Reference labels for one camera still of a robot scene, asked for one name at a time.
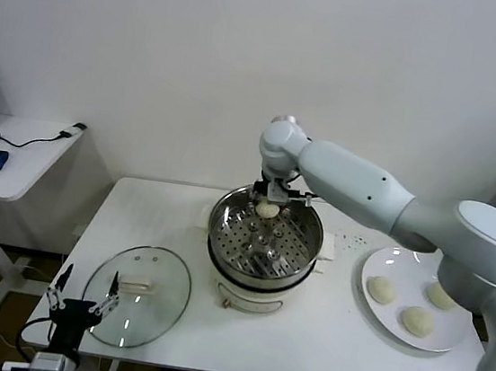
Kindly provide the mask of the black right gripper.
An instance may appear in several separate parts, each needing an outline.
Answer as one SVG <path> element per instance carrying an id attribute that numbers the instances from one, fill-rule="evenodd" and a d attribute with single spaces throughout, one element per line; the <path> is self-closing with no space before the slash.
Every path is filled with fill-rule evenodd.
<path id="1" fill-rule="evenodd" d="M 259 203 L 260 195 L 262 196 L 268 195 L 269 185 L 270 185 L 270 181 L 268 180 L 256 181 L 253 184 L 252 190 L 250 191 L 249 199 L 254 206 L 256 206 Z"/>

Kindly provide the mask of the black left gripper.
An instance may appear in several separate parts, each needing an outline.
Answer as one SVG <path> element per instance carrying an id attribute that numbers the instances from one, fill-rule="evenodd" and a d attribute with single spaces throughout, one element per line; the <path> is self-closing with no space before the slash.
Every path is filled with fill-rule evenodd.
<path id="1" fill-rule="evenodd" d="M 98 325 L 102 316 L 108 315 L 119 306 L 120 275 L 118 271 L 115 272 L 106 298 L 99 304 L 94 301 L 80 301 L 72 298 L 64 300 L 62 290 L 69 280 L 73 267 L 71 263 L 46 291 L 45 296 L 51 309 L 49 318 L 55 325 L 55 330 L 46 348 L 47 352 L 76 355 L 84 334 Z"/>

